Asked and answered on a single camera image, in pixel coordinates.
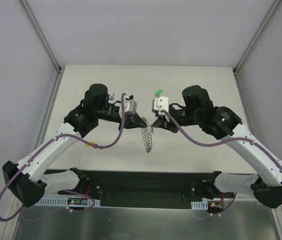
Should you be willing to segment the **metal disc keyring holder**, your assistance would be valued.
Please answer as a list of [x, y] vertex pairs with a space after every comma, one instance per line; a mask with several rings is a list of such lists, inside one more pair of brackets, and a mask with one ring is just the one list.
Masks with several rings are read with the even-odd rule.
[[142, 119], [148, 124], [146, 128], [141, 128], [142, 140], [145, 148], [145, 152], [149, 153], [152, 150], [153, 142], [152, 142], [152, 133], [150, 132], [150, 127], [148, 121], [142, 117]]

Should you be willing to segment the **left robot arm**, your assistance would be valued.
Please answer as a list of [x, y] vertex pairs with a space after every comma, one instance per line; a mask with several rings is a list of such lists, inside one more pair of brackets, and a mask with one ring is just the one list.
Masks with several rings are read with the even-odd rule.
[[80, 104], [64, 118], [59, 128], [39, 148], [16, 163], [7, 161], [3, 177], [8, 189], [25, 206], [35, 205], [45, 195], [71, 190], [80, 195], [85, 192], [87, 177], [76, 168], [65, 172], [45, 174], [45, 171], [67, 149], [83, 141], [99, 120], [119, 124], [119, 133], [124, 129], [146, 128], [147, 124], [136, 112], [137, 103], [132, 95], [123, 93], [120, 106], [109, 102], [108, 88], [92, 84]]

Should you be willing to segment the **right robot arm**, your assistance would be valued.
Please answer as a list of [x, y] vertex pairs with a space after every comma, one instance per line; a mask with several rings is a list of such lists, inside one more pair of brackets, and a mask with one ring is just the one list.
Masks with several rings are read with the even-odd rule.
[[206, 89], [193, 85], [182, 91], [184, 106], [170, 103], [158, 90], [152, 101], [157, 119], [152, 126], [173, 133], [181, 132], [192, 143], [206, 148], [227, 145], [242, 157], [255, 174], [216, 172], [214, 180], [196, 190], [211, 197], [221, 193], [254, 196], [263, 205], [282, 205], [282, 160], [271, 153], [230, 108], [214, 106]]

